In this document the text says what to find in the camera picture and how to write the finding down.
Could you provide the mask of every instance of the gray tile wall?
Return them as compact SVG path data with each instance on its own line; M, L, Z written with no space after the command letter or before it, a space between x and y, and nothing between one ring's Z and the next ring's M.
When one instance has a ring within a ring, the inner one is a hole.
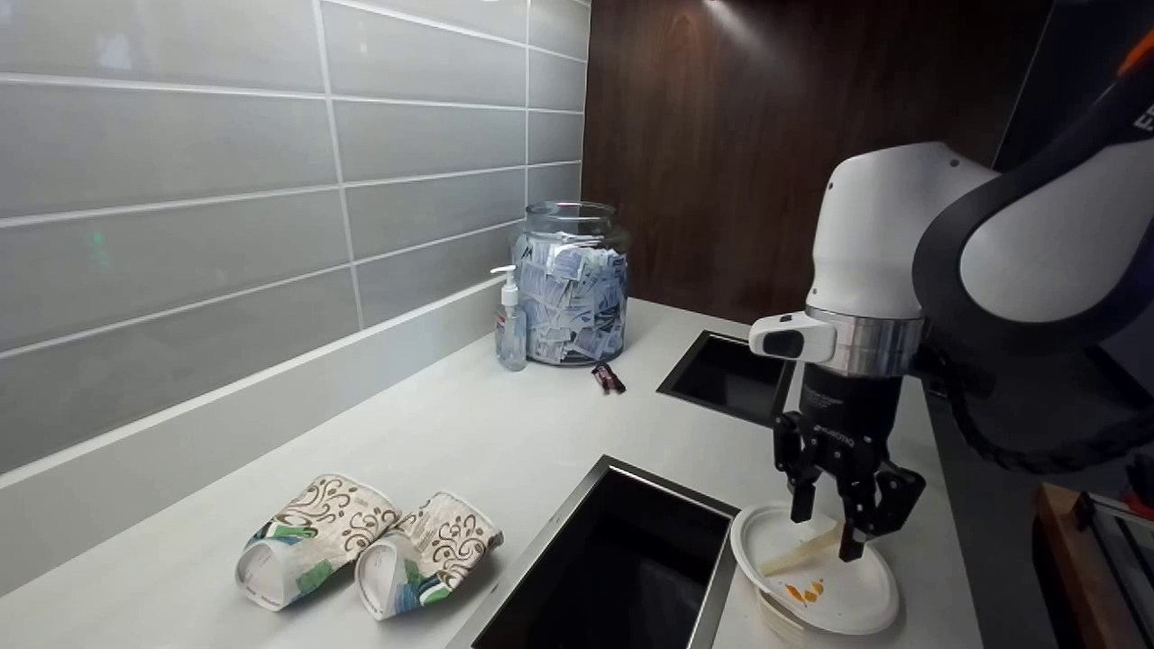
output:
M0 10L0 473L459 294L580 196L582 0Z

